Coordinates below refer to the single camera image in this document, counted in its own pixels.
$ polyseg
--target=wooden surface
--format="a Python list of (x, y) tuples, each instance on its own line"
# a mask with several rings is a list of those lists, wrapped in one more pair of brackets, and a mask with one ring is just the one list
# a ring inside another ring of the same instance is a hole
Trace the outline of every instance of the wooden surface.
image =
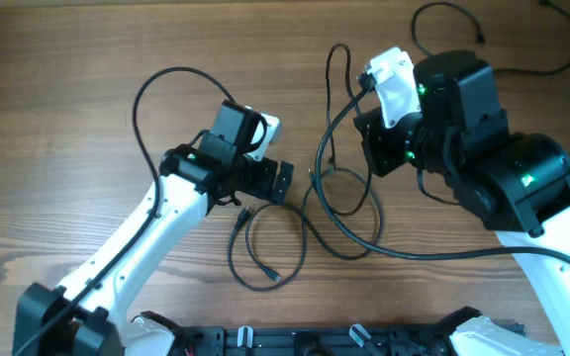
[[(392, 45), (417, 62), (410, 41), (413, 11), (423, 1), (297, 2), (0, 9), (0, 354), (9, 352), (15, 302), (34, 281), (54, 286), (102, 245), (150, 183), (130, 124), (133, 98), (155, 71), (172, 65), (203, 69), (241, 103), (278, 116), (283, 133), (268, 156), (296, 165), (288, 201), (308, 187), (325, 130), (324, 66), (332, 44), (349, 44), (354, 71)], [(570, 10), (570, 2), (560, 1)], [(550, 68), (570, 56), (570, 24), (535, 1), (462, 2), (481, 20), (488, 44), (477, 48), (494, 66)], [(433, 51), (471, 47), (472, 28), (449, 9), (420, 19)], [(346, 103), (344, 59), (332, 72), (336, 113)], [(514, 131), (543, 133), (570, 153), (570, 70), (553, 77), (499, 79)], [(190, 74), (169, 75), (145, 95), (143, 136), (155, 159), (208, 128), (223, 96)], [(376, 104), (367, 98), (365, 108)], [(338, 164), (364, 173), (359, 134), (349, 120), (336, 135)], [(347, 178), (334, 196), (346, 208), (361, 188)], [(450, 194), (440, 178), (428, 188)], [(385, 204), (382, 244), (415, 252), (495, 246), (492, 232), (459, 208), (423, 197), (415, 170), (375, 179)], [(247, 204), (257, 202), (246, 196)], [(328, 220), (316, 200), (311, 219), (343, 252), (359, 251)], [(217, 208), (159, 266), (132, 313), (153, 310), (183, 325), (301, 326), (433, 322), (463, 306), (526, 324), (542, 341), (555, 336), (523, 272), (510, 256), (410, 262), (379, 255), (344, 262), (310, 237), (305, 267), (294, 283), (268, 294), (238, 285), (226, 263), (239, 208)], [(371, 235), (366, 206), (349, 226)], [(281, 274), (294, 268), (299, 220), (284, 211), (256, 222), (258, 256)], [(239, 272), (268, 285), (236, 245)]]

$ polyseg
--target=wooden table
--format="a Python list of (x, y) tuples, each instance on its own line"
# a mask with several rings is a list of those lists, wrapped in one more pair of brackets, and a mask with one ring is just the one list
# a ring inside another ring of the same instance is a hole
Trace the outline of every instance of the wooden table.
[[(167, 66), (189, 65), (220, 81), (243, 104), (278, 116), (283, 134), (268, 156), (296, 165), (288, 201), (309, 185), (325, 130), (324, 67), (332, 44), (349, 44), (354, 72), (398, 45), (414, 62), (424, 56), (409, 23), (424, 1), (185, 4), (0, 9), (0, 354), (9, 352), (15, 301), (34, 281), (54, 286), (102, 245), (135, 208), (150, 183), (131, 128), (141, 84)], [(551, 68), (570, 56), (570, 24), (535, 1), (461, 2), (481, 20), (488, 44), (476, 48), (495, 67)], [(560, 1), (570, 10), (570, 2)], [(424, 45), (433, 51), (472, 47), (467, 19), (446, 8), (424, 13)], [(343, 54), (335, 57), (333, 112), (346, 103)], [(499, 79), (513, 131), (543, 133), (570, 153), (570, 70), (552, 77)], [(161, 78), (146, 93), (140, 121), (155, 159), (209, 128), (222, 94), (189, 74)], [(377, 105), (373, 97), (363, 106)], [(365, 172), (350, 119), (336, 134), (338, 164)], [(347, 178), (332, 196), (352, 206), (361, 192)], [(427, 186), (443, 197), (441, 179)], [(415, 170), (375, 179), (387, 217), (382, 245), (438, 252), (498, 244), (459, 208), (422, 196)], [(248, 205), (257, 206), (243, 196)], [(360, 249), (341, 235), (316, 199), (310, 219), (343, 252)], [(161, 263), (133, 305), (183, 325), (349, 325), (434, 322), (463, 306), (524, 323), (531, 337), (555, 336), (523, 272), (510, 256), (409, 262), (380, 255), (344, 262), (310, 237), (305, 267), (289, 286), (253, 293), (232, 278), (226, 246), (239, 208), (214, 209)], [(349, 226), (372, 235), (370, 204)], [(258, 256), (283, 275), (297, 263), (300, 223), (285, 211), (256, 222)], [(235, 262), (250, 282), (269, 281), (241, 242)]]

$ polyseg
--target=wood grain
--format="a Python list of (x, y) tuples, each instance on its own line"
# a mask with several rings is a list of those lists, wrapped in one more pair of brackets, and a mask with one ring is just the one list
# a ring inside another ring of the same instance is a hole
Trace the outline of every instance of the wood grain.
[[(0, 9), (0, 354), (10, 350), (15, 301), (33, 281), (53, 286), (90, 256), (140, 201), (150, 178), (130, 126), (132, 100), (155, 71), (172, 65), (205, 70), (241, 103), (281, 118), (283, 135), (268, 156), (296, 165), (288, 200), (309, 185), (325, 130), (324, 65), (332, 44), (349, 44), (354, 70), (392, 45), (423, 59), (408, 31), (424, 1), (281, 2)], [(488, 44), (476, 48), (495, 67), (550, 68), (570, 55), (570, 25), (535, 1), (459, 2), (481, 20)], [(570, 10), (570, 2), (560, 1)], [(449, 9), (420, 19), (433, 51), (471, 47), (469, 22)], [(332, 72), (334, 110), (346, 103), (338, 54)], [(543, 133), (570, 153), (570, 70), (553, 77), (499, 79), (515, 131)], [(169, 75), (151, 86), (140, 120), (156, 159), (168, 147), (211, 125), (223, 96), (192, 75)], [(373, 98), (365, 108), (375, 105)], [(339, 128), (338, 163), (364, 173), (359, 135)], [(347, 178), (328, 182), (351, 194)], [(428, 189), (449, 197), (439, 178)], [(375, 179), (386, 213), (382, 244), (418, 252), (497, 245), (493, 233), (461, 209), (420, 195), (405, 167)], [(253, 199), (243, 201), (256, 205)], [(329, 243), (359, 249), (342, 236), (317, 200), (310, 217)], [(228, 271), (225, 250), (238, 208), (215, 209), (187, 235), (143, 288), (133, 313), (153, 310), (180, 324), (238, 326), (347, 325), (354, 321), (432, 322), (463, 306), (526, 324), (531, 337), (555, 336), (528, 281), (509, 256), (419, 263), (379, 255), (344, 262), (310, 237), (298, 279), (256, 294)], [(349, 226), (372, 235), (370, 205)], [(264, 213), (253, 230), (257, 254), (283, 275), (300, 248), (299, 221)], [(236, 247), (235, 262), (250, 282), (268, 281)]]

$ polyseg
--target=green led light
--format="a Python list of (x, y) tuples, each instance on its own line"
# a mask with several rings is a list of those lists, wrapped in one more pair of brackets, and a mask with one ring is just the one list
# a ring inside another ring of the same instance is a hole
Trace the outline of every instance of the green led light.
[(533, 176), (527, 174), (527, 175), (525, 175), (525, 176), (521, 179), (521, 182), (522, 182), (522, 185), (526, 188), (526, 187), (528, 187), (529, 184), (531, 184), (531, 182), (533, 182), (534, 180), (535, 180), (535, 179), (533, 179)]

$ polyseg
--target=green light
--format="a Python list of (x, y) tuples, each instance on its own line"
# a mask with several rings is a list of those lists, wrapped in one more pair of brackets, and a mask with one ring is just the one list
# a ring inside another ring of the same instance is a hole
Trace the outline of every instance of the green light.
[(529, 184), (531, 184), (531, 182), (533, 182), (535, 179), (533, 179), (533, 177), (529, 174), (525, 175), (522, 179), (522, 185), (526, 188), (529, 186)]

